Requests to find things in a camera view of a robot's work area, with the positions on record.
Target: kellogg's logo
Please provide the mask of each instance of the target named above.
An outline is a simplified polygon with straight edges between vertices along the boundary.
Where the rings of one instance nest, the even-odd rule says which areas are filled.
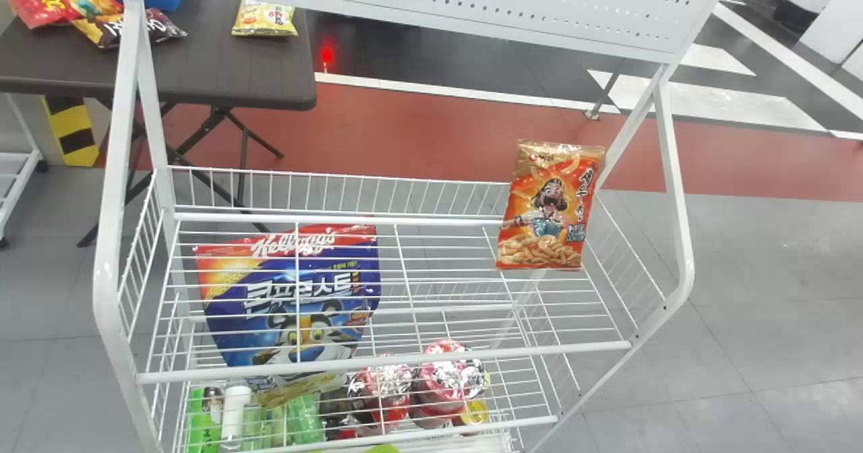
[[[252,257],[267,258],[271,254],[284,255],[294,250],[305,256],[317,255],[324,249],[332,249],[335,242],[336,236],[329,232],[300,238],[294,234],[270,234],[252,245]]]

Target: wire shelf rack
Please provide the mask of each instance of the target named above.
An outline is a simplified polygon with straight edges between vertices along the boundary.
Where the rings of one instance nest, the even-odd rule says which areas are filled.
[[[413,366],[428,361],[420,353],[424,346],[451,337],[471,349],[436,355],[438,361],[481,360],[493,375],[488,423],[448,431],[405,425],[385,431],[383,438],[293,444],[267,453],[413,440],[423,441],[404,450],[536,453],[690,295],[694,258],[668,81],[717,1],[290,0],[306,9],[656,63],[607,149],[596,188],[655,108],[678,271],[673,289],[661,290],[601,198],[591,213],[583,271],[501,272],[494,268],[494,253],[505,183],[170,167],[143,3],[124,0],[111,117],[116,131],[106,159],[93,311],[145,451],[188,453],[190,388],[254,375]],[[155,172],[132,246],[121,259],[118,229],[137,96]],[[198,183],[207,177],[235,196]],[[298,239],[300,229],[311,224],[376,230],[380,272],[375,276],[380,277],[373,279],[382,298],[364,324],[354,357],[227,367],[196,299],[202,283],[195,247],[261,232]],[[310,262],[311,256],[302,259]],[[300,263],[297,256],[294,260]],[[305,327],[298,309],[293,320]],[[296,331],[301,336],[304,330]],[[132,348],[142,333],[149,334],[148,350],[136,357]],[[380,357],[383,352],[391,355]],[[610,355],[601,366],[589,361]],[[524,390],[512,390],[515,385]],[[175,441],[166,444],[170,437]]]
[[[418,364],[427,361],[421,353],[436,340],[459,340],[491,372],[484,396],[490,423],[483,431],[512,431],[514,450],[523,449],[522,427],[552,425],[582,398],[586,380],[580,381],[573,354],[627,351],[639,324],[665,300],[601,198],[595,200],[591,214],[582,270],[499,271],[494,258],[508,198],[506,183],[169,170],[177,202],[173,217],[179,225],[172,235],[163,235],[166,210],[151,187],[121,275],[118,300],[127,337],[142,328],[151,333],[138,382],[148,387],[159,435],[171,422],[166,417],[176,415],[173,446],[178,453],[190,446],[189,426],[183,419],[188,404],[184,398],[173,406],[176,413],[169,412],[174,395],[185,397],[190,386],[256,375],[263,370],[260,367],[286,367],[228,367],[213,334],[242,330],[213,332],[204,315],[201,290],[206,285],[200,278],[207,271],[196,266],[200,257],[195,249],[261,237],[255,222],[267,222],[269,235],[296,238],[304,237],[300,229],[309,222],[371,223],[376,229],[380,280],[368,284],[382,290],[380,303],[364,326],[353,358],[300,361],[287,367],[304,367],[307,372],[338,368],[350,376],[367,365]],[[238,200],[249,207],[219,198],[211,186],[194,179],[194,173],[207,174],[210,182],[231,191],[243,187]],[[169,244],[167,259],[156,258],[161,241]],[[252,257],[252,247],[247,245],[244,254],[234,257],[240,262]],[[289,259],[302,266],[321,258]],[[147,287],[154,280],[160,286]],[[299,318],[308,315],[297,313]],[[300,334],[311,330],[298,328]],[[403,422],[404,427],[385,435],[398,439],[432,434],[407,425],[410,419]],[[454,428],[453,434],[463,428]]]

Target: red floor stripe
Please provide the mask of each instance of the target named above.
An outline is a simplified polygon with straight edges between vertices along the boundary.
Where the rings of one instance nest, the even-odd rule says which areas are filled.
[[[165,119],[177,145],[208,109],[181,106]],[[318,84],[306,113],[237,109],[286,154],[249,143],[256,169],[420,179],[508,180],[518,139],[604,145],[624,116],[588,121],[580,112],[502,102]],[[676,123],[688,193],[863,202],[863,146],[821,135]],[[219,125],[188,155],[204,167],[236,167],[240,131]],[[148,155],[142,157],[148,161]],[[607,180],[614,189],[662,191],[656,121],[648,119]]]

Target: snack bag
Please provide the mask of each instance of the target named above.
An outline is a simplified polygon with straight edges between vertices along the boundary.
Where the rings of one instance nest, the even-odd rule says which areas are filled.
[[[169,38],[183,38],[188,35],[179,29],[170,19],[157,8],[148,8],[147,32],[150,42],[161,42]],[[120,47],[120,38],[123,35],[123,14],[101,15],[86,20],[72,20],[81,33],[94,42],[100,49],[113,49]]]
[[[65,4],[73,9],[76,16],[69,20],[78,18],[96,17],[99,15],[115,15],[123,13],[123,5],[114,0],[64,0]]]
[[[352,357],[380,299],[374,226],[303,226],[299,242],[289,231],[194,251],[207,325],[231,367]],[[247,378],[265,409],[346,380],[343,371]]]
[[[243,0],[231,35],[296,36],[297,29],[293,27],[292,19],[293,7]]]
[[[65,0],[9,0],[12,11],[29,29],[77,19],[80,15]]]
[[[604,163],[601,146],[518,142],[497,268],[579,269]]]

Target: yellow snack bag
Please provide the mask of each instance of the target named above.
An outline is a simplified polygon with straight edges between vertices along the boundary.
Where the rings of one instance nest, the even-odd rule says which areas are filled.
[[[293,7],[243,0],[237,12],[237,22],[231,29],[235,36],[296,36],[293,27]]]

